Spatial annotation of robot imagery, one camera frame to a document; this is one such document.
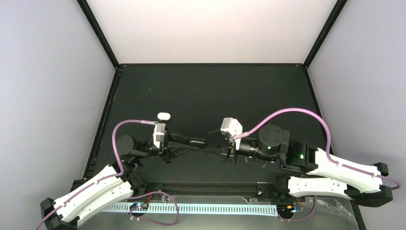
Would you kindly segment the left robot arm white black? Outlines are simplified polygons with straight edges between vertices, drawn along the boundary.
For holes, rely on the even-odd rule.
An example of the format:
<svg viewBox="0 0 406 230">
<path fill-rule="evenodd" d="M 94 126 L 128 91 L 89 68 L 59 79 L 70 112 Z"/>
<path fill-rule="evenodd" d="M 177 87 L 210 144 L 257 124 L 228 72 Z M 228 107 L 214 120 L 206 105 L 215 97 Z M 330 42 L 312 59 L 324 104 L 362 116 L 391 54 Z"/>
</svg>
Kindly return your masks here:
<svg viewBox="0 0 406 230">
<path fill-rule="evenodd" d="M 40 204 L 42 224 L 48 230 L 76 230 L 110 205 L 146 193 L 147 183 L 137 172 L 137 168 L 142 167 L 140 159 L 159 156 L 165 163 L 170 163 L 172 158 L 204 149 L 207 145 L 205 139 L 177 133 L 165 134 L 160 143 L 136 140 L 129 135 L 121 136 L 116 147 L 123 174 L 118 174 L 121 170 L 118 163 L 107 165 L 69 194 L 55 200 L 43 200 Z"/>
</svg>

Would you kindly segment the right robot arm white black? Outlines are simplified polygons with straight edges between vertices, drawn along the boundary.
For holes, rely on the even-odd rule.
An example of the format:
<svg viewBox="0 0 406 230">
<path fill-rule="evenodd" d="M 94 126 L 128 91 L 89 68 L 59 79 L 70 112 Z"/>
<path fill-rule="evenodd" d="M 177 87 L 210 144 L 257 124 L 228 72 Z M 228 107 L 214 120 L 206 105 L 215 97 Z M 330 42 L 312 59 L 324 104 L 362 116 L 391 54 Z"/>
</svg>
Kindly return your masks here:
<svg viewBox="0 0 406 230">
<path fill-rule="evenodd" d="M 380 207 L 393 200 L 392 189 L 383 184 L 389 174 L 385 163 L 362 165 L 327 155 L 321 148 L 291 140 L 290 133 L 276 125 L 261 127 L 257 138 L 245 137 L 205 153 L 223 162 L 244 157 L 278 164 L 283 174 L 275 177 L 270 194 L 281 203 L 305 196 L 330 196 Z"/>
</svg>

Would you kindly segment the white earbud charging case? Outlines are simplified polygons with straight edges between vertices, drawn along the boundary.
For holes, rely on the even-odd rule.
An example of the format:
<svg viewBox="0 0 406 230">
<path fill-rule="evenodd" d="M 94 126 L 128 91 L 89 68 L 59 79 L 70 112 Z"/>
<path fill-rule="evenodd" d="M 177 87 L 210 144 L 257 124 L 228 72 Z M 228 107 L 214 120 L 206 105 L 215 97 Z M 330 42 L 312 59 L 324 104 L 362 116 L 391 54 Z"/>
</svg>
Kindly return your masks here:
<svg viewBox="0 0 406 230">
<path fill-rule="evenodd" d="M 170 115 L 170 113 L 167 113 L 167 112 L 160 112 L 160 113 L 158 113 L 157 118 L 158 118 L 158 120 L 161 120 L 161 121 L 168 121 L 171 119 L 171 115 Z"/>
</svg>

